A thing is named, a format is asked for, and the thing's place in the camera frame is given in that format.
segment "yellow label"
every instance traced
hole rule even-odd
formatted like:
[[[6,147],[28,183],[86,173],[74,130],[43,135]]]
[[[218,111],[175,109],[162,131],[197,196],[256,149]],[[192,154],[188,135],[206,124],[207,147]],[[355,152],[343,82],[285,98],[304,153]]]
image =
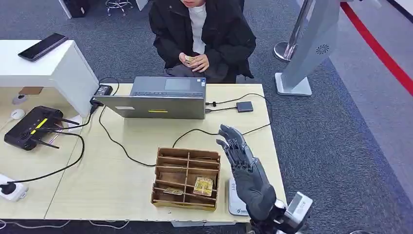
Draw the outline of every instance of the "yellow label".
[[[167,110],[148,110],[148,112],[151,112],[151,113],[168,113]]]
[[[165,194],[175,194],[175,195],[182,195],[184,194],[184,191],[177,189],[177,188],[167,188],[165,189],[166,191],[164,191]]]
[[[211,196],[213,184],[214,184],[214,181],[211,178],[197,177],[193,193],[204,195],[204,196]]]
[[[42,122],[40,122],[40,123],[38,124],[38,126],[35,128],[35,130],[33,130],[30,134],[33,135],[33,134],[36,132],[36,129],[37,129],[37,128],[40,128],[46,121],[47,121],[47,119],[45,118]]]

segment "laptop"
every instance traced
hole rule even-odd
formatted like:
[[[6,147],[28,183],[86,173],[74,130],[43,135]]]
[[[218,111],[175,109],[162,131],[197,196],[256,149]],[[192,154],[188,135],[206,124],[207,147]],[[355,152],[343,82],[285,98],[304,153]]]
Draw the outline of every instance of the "laptop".
[[[136,77],[129,96],[94,96],[125,118],[205,119],[205,78]]]

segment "cardboard compartment box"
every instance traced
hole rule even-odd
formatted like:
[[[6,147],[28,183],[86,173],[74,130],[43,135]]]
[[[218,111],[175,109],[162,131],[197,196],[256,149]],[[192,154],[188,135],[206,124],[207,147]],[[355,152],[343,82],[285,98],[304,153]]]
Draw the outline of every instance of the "cardboard compartment box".
[[[214,211],[220,175],[217,152],[159,148],[151,203],[187,209]],[[211,196],[194,194],[198,177],[213,181]]]

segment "chair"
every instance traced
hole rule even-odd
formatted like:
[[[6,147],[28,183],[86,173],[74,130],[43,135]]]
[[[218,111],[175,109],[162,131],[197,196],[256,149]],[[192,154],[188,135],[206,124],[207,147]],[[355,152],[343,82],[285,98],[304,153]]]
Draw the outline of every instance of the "chair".
[[[112,14],[110,13],[111,9],[117,9],[120,8],[123,12],[123,16],[126,15],[125,10],[123,9],[123,7],[125,7],[126,5],[130,5],[130,8],[133,8],[132,3],[129,2],[129,0],[106,0],[106,7],[108,8],[108,16],[111,16]]]

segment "red stripe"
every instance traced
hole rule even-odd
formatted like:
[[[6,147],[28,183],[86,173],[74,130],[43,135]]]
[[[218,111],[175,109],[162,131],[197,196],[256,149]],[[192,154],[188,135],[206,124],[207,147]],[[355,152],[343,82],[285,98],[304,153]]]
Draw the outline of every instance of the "red stripe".
[[[392,57],[390,57],[389,53],[387,53],[383,47],[378,43],[378,41],[373,37],[370,31],[364,26],[352,8],[349,6],[348,3],[342,2],[341,8],[346,13],[347,17],[350,19],[351,23],[353,23],[354,27],[356,27],[357,31],[360,35],[364,38],[370,48],[374,51],[374,53],[378,56],[381,62],[389,69],[389,71],[393,74],[394,77],[403,85],[403,87],[413,96],[413,80],[407,75],[403,69],[395,62]]]

